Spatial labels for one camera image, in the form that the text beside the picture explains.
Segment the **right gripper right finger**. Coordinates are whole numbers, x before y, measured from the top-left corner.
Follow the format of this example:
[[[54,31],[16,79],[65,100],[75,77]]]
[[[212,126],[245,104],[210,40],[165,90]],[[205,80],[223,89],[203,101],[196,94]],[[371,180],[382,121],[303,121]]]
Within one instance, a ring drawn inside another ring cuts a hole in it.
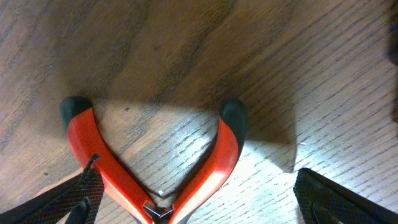
[[[395,212],[308,168],[298,170],[294,194],[305,223],[397,223]]]

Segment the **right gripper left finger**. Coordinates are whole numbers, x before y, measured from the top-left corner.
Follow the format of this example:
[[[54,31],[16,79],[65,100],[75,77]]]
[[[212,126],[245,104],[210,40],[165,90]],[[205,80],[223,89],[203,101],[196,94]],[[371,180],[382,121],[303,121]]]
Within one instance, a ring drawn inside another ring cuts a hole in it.
[[[92,165],[94,154],[83,172],[39,196],[1,214],[1,223],[94,223],[104,194],[100,173]]]

